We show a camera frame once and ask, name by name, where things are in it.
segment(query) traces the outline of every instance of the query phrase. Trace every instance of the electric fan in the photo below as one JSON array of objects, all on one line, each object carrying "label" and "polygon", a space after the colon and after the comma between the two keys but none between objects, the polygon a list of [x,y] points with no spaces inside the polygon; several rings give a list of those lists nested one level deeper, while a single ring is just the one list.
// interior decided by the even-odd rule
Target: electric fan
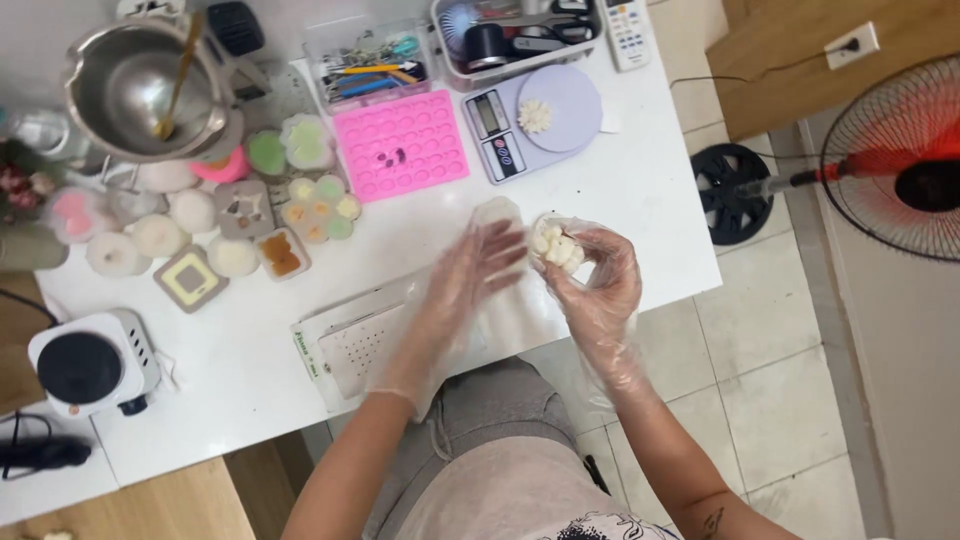
[{"label": "electric fan", "polygon": [[769,178],[736,144],[691,158],[710,235],[756,234],[779,191],[821,183],[833,207],[868,236],[906,253],[960,262],[960,55],[917,64],[868,89],[830,127],[820,168]]}]

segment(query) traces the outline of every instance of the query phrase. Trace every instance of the stainless steel pot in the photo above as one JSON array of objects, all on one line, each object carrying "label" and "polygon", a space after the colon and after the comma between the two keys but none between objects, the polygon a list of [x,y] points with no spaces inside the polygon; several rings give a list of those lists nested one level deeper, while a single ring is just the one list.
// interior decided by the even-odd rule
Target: stainless steel pot
[{"label": "stainless steel pot", "polygon": [[183,81],[173,134],[165,141],[153,135],[170,105],[185,42],[186,32],[151,17],[124,19],[78,40],[67,49],[63,77],[74,121],[120,160],[150,163],[201,156],[237,118],[230,114],[234,97],[229,81],[203,34]]}]

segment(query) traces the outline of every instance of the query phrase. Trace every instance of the tattoo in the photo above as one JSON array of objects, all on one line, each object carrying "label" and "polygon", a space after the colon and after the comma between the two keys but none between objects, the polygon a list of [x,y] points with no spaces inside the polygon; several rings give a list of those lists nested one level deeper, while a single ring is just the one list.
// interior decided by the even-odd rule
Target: tattoo
[{"label": "tattoo", "polygon": [[723,519],[723,506],[715,514],[710,514],[704,521],[704,540],[716,540],[720,530],[720,520]]}]

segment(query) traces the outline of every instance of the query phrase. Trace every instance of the digital kitchen scale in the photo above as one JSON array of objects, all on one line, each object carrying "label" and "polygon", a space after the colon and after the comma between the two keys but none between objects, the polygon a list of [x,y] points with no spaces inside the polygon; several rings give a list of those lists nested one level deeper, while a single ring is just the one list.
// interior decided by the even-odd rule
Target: digital kitchen scale
[{"label": "digital kitchen scale", "polygon": [[[537,99],[552,110],[550,127],[527,134],[519,105]],[[464,98],[464,116],[493,184],[575,156],[600,133],[600,93],[587,75],[569,65],[548,65]]]}]

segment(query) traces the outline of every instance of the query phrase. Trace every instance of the hand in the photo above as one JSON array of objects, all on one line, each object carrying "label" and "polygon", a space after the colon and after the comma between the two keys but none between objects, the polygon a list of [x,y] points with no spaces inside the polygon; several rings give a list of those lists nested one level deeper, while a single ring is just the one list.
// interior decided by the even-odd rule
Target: hand
[{"label": "hand", "polygon": [[547,261],[542,262],[541,274],[564,309],[574,342],[608,394],[636,389],[645,378],[631,346],[633,316],[642,292],[634,246],[623,236],[587,222],[566,224],[564,233],[583,246],[587,259],[596,262],[587,285]]},{"label": "hand", "polygon": [[527,255],[523,232],[510,232],[511,223],[471,225],[440,257],[422,303],[371,392],[398,394],[414,404],[418,417],[426,414],[451,367],[453,358],[446,353],[476,309],[520,281],[520,273],[504,274]]}]

